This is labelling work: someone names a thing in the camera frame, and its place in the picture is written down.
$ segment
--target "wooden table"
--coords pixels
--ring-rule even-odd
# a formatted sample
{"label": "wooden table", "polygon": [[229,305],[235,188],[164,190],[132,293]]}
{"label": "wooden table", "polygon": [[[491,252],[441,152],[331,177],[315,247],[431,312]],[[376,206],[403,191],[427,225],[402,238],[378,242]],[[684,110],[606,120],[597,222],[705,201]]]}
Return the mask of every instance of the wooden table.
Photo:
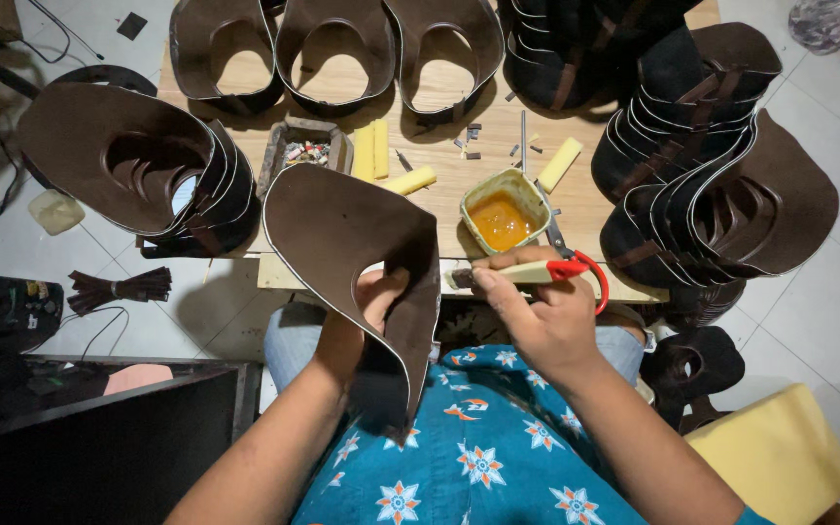
{"label": "wooden table", "polygon": [[[691,27],[717,23],[717,0],[706,0],[697,6],[687,14],[687,21]],[[228,59],[227,64],[214,65],[214,69],[222,69],[219,89],[223,92],[260,89],[271,77],[270,50],[246,35],[234,38],[244,42],[247,51],[235,54]],[[355,98],[367,84],[367,76],[356,59],[360,53],[356,39],[344,28],[321,29],[311,36],[303,52],[297,56],[292,68],[293,80],[300,86],[299,89],[319,100],[337,103]],[[468,45],[457,34],[440,31],[431,35],[424,42],[421,56],[423,66],[420,78],[414,84],[414,105],[420,109],[436,109],[460,100],[463,91],[468,92],[473,86],[473,75],[470,73],[473,61]],[[314,72],[303,73],[300,66],[307,66]],[[459,201],[479,181],[520,160],[520,151],[514,156],[509,156],[509,153],[520,142],[520,113],[525,109],[528,138],[540,134],[540,138],[532,144],[543,148],[543,154],[532,149],[527,152],[527,171],[531,176],[543,170],[566,137],[575,137],[583,144],[583,150],[550,195],[550,200],[554,208],[562,210],[556,220],[566,238],[566,244],[603,263],[598,236],[613,206],[595,188],[590,163],[605,123],[615,109],[614,104],[592,110],[553,112],[517,97],[505,100],[510,92],[499,68],[495,77],[485,85],[478,103],[461,122],[437,126],[432,131],[422,133],[426,131],[425,128],[418,126],[410,111],[404,109],[399,85],[395,81],[385,93],[354,115],[333,120],[333,123],[351,137],[356,128],[370,121],[387,119],[390,127],[391,177],[405,173],[395,149],[403,153],[414,167],[433,167],[437,173],[437,182],[426,190],[414,192],[409,198],[436,215],[439,256],[446,260],[443,262],[444,267],[452,267],[464,265],[465,260],[484,255],[462,224]],[[287,94],[277,105],[254,117],[237,117],[202,103],[190,102],[177,88],[168,50],[164,53],[157,94],[158,98],[188,108],[198,117],[220,119],[253,166],[262,165],[272,124],[287,115],[313,118]],[[456,138],[465,141],[466,126],[469,123],[482,125],[479,139],[470,141],[468,146],[469,151],[482,153],[479,161],[462,159],[461,149],[453,143]],[[541,243],[546,243],[545,237],[542,237]],[[260,288],[303,288],[274,254],[262,228],[232,256],[261,258]],[[629,284],[625,278],[613,275],[606,265],[602,264],[602,267],[612,284],[613,301],[649,303],[668,299],[666,291],[636,283]],[[597,283],[594,279],[591,281],[597,291]]]}

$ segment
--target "yellow sponge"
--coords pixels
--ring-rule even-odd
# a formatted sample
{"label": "yellow sponge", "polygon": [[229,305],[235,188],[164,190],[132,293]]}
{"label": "yellow sponge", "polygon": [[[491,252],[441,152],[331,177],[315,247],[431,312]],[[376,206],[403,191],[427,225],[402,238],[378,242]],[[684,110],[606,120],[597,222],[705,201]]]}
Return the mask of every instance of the yellow sponge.
{"label": "yellow sponge", "polygon": [[685,436],[744,503],[809,525],[840,500],[840,443],[802,383]]}
{"label": "yellow sponge", "polygon": [[569,169],[569,164],[576,160],[580,151],[582,151],[582,145],[578,140],[572,137],[566,138],[566,142],[563,142],[563,145],[556,151],[553,160],[543,168],[540,176],[537,177],[546,193],[553,192],[553,188],[556,187],[559,179],[563,178],[566,170]]}
{"label": "yellow sponge", "polygon": [[374,177],[387,178],[387,121],[374,122]]}
{"label": "yellow sponge", "polygon": [[356,150],[352,157],[352,176],[374,180],[374,121],[356,129]]}
{"label": "yellow sponge", "polygon": [[434,182],[436,182],[436,172],[429,166],[423,166],[406,175],[401,175],[387,182],[383,182],[381,187],[386,190],[391,190],[394,193],[406,195],[416,192],[424,186],[429,186]]}

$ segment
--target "black cord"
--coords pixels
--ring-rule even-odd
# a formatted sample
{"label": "black cord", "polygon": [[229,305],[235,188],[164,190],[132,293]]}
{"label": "black cord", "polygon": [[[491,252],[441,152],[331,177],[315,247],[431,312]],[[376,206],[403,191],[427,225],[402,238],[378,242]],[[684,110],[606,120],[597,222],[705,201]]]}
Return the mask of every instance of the black cord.
{"label": "black cord", "polygon": [[8,205],[15,198],[14,192],[15,189],[18,187],[18,181],[21,178],[21,170],[18,169],[18,165],[15,163],[15,160],[12,159],[11,153],[8,152],[8,149],[6,148],[6,141],[2,138],[2,136],[0,136],[0,147],[2,148],[2,151],[6,154],[8,161],[11,162],[12,167],[15,168],[15,178],[13,178],[11,183],[8,184],[8,188],[6,188],[6,194],[2,197],[2,202],[0,203],[1,217],[2,213],[5,212]]}
{"label": "black cord", "polygon": [[[62,27],[60,25],[58,25],[58,27],[61,28],[61,31],[64,31],[64,27]],[[67,56],[67,52],[70,51],[70,35],[68,35],[66,31],[64,31],[64,36],[67,37],[67,45],[64,46],[64,52],[62,52],[61,56],[55,58],[54,60],[48,60],[48,57],[41,54],[41,52],[38,51],[35,46],[32,46],[31,44],[29,44],[28,41],[25,40],[24,38],[21,38],[21,36],[15,34],[11,30],[6,29],[5,27],[2,27],[1,25],[0,25],[0,29],[2,31],[5,31],[6,33],[8,33],[12,38],[16,39],[18,42],[22,42],[25,46],[28,46],[28,48],[32,52],[34,52],[37,56],[41,57],[41,60],[43,60],[44,62],[46,62],[48,64],[56,64],[56,63],[60,62],[61,60],[64,59],[65,56]]]}
{"label": "black cord", "polygon": [[[129,323],[129,320],[131,320],[131,319],[132,319],[132,315],[131,315],[131,314],[129,314],[129,311],[128,311],[128,310],[126,310],[123,306],[106,306],[105,308],[96,308],[95,310],[92,310],[92,311],[90,311],[89,313],[91,314],[91,313],[93,313],[93,312],[102,312],[103,310],[121,310],[121,312],[119,312],[118,314],[116,314],[116,316],[112,317],[112,320],[111,320],[109,323],[107,323],[107,324],[106,324],[106,325],[105,325],[105,326],[104,326],[101,330],[99,330],[99,333],[97,333],[96,335],[94,335],[94,336],[92,337],[92,339],[90,339],[90,340],[89,340],[89,342],[88,342],[88,343],[87,343],[87,345],[86,345],[86,349],[83,351],[83,355],[82,355],[82,356],[80,356],[80,358],[79,358],[79,359],[80,359],[80,361],[82,361],[82,360],[83,360],[83,358],[84,358],[84,357],[86,357],[86,352],[88,352],[88,351],[89,351],[89,346],[90,346],[90,345],[92,345],[93,341],[95,341],[95,340],[96,340],[96,338],[97,338],[97,337],[99,337],[99,335],[100,335],[102,332],[105,332],[105,329],[106,329],[106,328],[108,328],[108,327],[109,327],[109,326],[110,326],[113,322],[115,322],[115,321],[116,321],[116,319],[117,319],[117,318],[119,318],[119,316],[123,315],[123,313],[124,313],[124,314],[126,315],[126,318],[125,318],[125,326],[123,326],[122,331],[119,333],[119,337],[116,337],[116,342],[112,344],[112,349],[114,350],[114,349],[115,349],[115,347],[116,347],[116,345],[119,343],[119,340],[120,340],[120,339],[122,339],[122,337],[123,337],[123,333],[125,333],[125,329],[127,329],[127,328],[128,328],[128,323]],[[56,330],[56,331],[54,331],[54,335],[56,335],[56,334],[57,334],[57,332],[59,332],[62,328],[64,328],[64,326],[66,326],[66,325],[67,325],[67,323],[69,323],[70,321],[72,321],[72,320],[74,320],[74,319],[78,319],[78,318],[80,318],[79,314],[73,314],[73,315],[66,316],[66,317],[64,317],[63,319],[61,319],[61,325],[57,327],[57,330]],[[40,349],[40,348],[41,348],[41,345],[43,345],[43,344],[44,344],[44,343],[46,343],[46,342],[47,342],[47,340],[42,341],[42,342],[38,343],[38,344],[37,344],[37,346],[35,346],[35,347],[33,347],[33,348],[29,349],[29,350],[26,350],[26,351],[24,351],[24,352],[21,352],[21,353],[24,353],[24,354],[30,354],[31,352],[34,352],[35,350]]]}
{"label": "black cord", "polygon": [[89,44],[86,43],[86,40],[80,38],[79,35],[74,33],[74,30],[70,29],[69,26],[63,23],[59,18],[55,17],[54,14],[48,11],[46,7],[42,6],[40,2],[38,2],[37,0],[28,0],[28,2],[30,2],[32,6],[37,7],[37,10],[44,13],[44,16],[50,18],[54,23],[56,23],[57,26],[61,28],[61,31],[64,32],[64,35],[67,37],[68,42],[70,40],[70,36],[67,34],[67,31],[69,31],[71,35],[75,36],[76,40],[78,40],[80,44],[83,44],[83,47],[85,47],[90,53],[95,55],[96,58],[98,58],[99,60],[105,60],[105,57],[103,55],[97,53],[93,48],[91,48]]}

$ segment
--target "white tile floor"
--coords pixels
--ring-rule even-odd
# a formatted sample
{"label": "white tile floor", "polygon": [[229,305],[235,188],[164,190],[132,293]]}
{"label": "white tile floor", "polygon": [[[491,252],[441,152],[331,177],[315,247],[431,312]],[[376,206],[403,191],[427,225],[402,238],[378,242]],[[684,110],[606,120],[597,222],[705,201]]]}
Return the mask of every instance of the white tile floor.
{"label": "white tile floor", "polygon": [[[784,72],[764,99],[770,114],[785,126],[829,174],[840,196],[840,57],[818,57],[793,42],[786,15],[792,0],[718,0],[724,21],[740,20],[764,31],[784,64]],[[128,66],[157,81],[173,0],[43,0],[110,64]],[[55,56],[64,36],[27,2],[17,0],[24,36]],[[130,41],[115,32],[130,10],[147,19]],[[21,75],[43,84],[81,64],[96,64],[76,40],[71,58],[57,65],[12,46]],[[0,118],[7,128],[8,116]],[[0,152],[0,165],[4,165]],[[0,194],[11,178],[2,170]],[[15,205],[0,218],[0,275],[61,282],[73,270],[122,279],[160,265],[174,276],[167,303],[128,303],[128,327],[122,319],[106,330],[89,353],[250,358],[262,356],[267,316],[286,301],[279,293],[255,288],[254,261],[214,261],[203,284],[208,261],[146,261],[133,237],[91,211],[72,230],[50,237],[31,220],[28,201],[41,192],[26,182]],[[99,314],[73,321],[40,351],[81,354],[87,342],[111,318]],[[840,218],[822,249],[802,268],[771,280],[749,283],[743,299],[717,323],[737,342],[748,365],[747,376],[716,396],[718,409],[736,409],[792,382],[806,383],[815,393],[840,437]],[[265,384],[273,392],[273,385]],[[263,396],[264,403],[270,400]]]}

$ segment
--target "floral print shirt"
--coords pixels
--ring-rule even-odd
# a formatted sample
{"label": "floral print shirt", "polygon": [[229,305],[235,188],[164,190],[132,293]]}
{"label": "floral print shirt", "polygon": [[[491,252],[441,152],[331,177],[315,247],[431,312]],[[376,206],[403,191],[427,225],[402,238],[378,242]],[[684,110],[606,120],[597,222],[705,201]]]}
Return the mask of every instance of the floral print shirt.
{"label": "floral print shirt", "polygon": [[[292,523],[644,523],[572,409],[513,347],[431,364],[403,445],[350,426]],[[769,523],[746,509],[739,525]]]}

